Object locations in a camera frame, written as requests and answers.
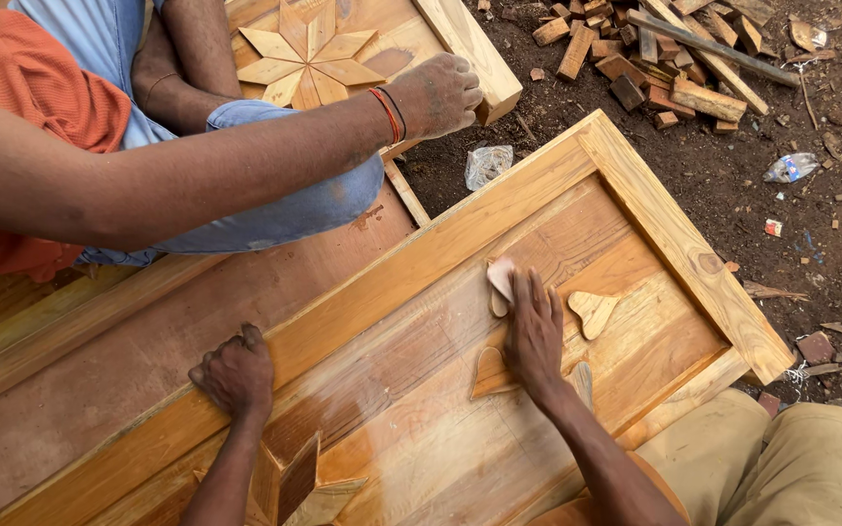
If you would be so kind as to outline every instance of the wood offcut pile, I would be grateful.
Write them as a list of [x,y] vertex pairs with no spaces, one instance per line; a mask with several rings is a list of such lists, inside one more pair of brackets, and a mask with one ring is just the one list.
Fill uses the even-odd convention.
[[764,0],[572,0],[552,6],[532,36],[539,46],[571,38],[557,78],[574,80],[591,62],[627,111],[655,111],[658,129],[700,112],[723,134],[738,128],[746,108],[769,111],[739,78],[741,68],[801,86],[796,73],[758,59],[780,58],[763,43],[773,14]]

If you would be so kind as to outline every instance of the star inlay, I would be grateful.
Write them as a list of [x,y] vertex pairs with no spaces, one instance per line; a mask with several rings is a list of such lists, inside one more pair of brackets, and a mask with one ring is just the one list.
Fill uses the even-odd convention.
[[385,78],[354,57],[378,31],[337,34],[336,2],[324,3],[310,22],[280,0],[278,32],[240,27],[262,58],[237,73],[240,80],[265,84],[262,100],[310,110],[348,97],[346,87],[379,84]]

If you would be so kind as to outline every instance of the black thread bracelet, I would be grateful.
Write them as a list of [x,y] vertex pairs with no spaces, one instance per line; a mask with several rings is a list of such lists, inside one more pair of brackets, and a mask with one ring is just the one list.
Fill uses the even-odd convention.
[[385,88],[382,88],[381,86],[376,86],[375,89],[384,93],[386,96],[388,96],[388,100],[392,101],[392,106],[395,107],[395,112],[398,113],[399,118],[402,119],[402,127],[405,128],[405,132],[402,134],[402,137],[408,137],[408,125],[405,124],[405,118],[402,115],[402,111],[399,110],[399,105],[395,102],[395,99],[388,91],[385,90]]

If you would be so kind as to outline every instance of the orange shirt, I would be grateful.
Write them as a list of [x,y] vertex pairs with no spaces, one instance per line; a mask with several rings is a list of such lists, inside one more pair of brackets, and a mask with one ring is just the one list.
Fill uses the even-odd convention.
[[[0,108],[77,148],[105,153],[119,149],[130,104],[119,88],[80,69],[41,26],[0,9]],[[0,230],[0,274],[24,272],[48,281],[82,251]]]

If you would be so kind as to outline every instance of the wooden star pattern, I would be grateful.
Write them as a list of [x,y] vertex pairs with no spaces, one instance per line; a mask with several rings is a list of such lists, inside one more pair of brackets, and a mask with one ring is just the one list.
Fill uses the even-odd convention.
[[[317,485],[320,433],[283,466],[259,442],[246,500],[245,526],[323,526],[331,524],[367,478]],[[193,470],[198,481],[206,469]]]
[[262,58],[242,67],[244,82],[267,86],[262,100],[310,110],[348,97],[347,86],[379,84],[385,78],[354,57],[378,37],[375,30],[337,34],[336,2],[329,1],[310,21],[280,0],[278,32],[240,27]]

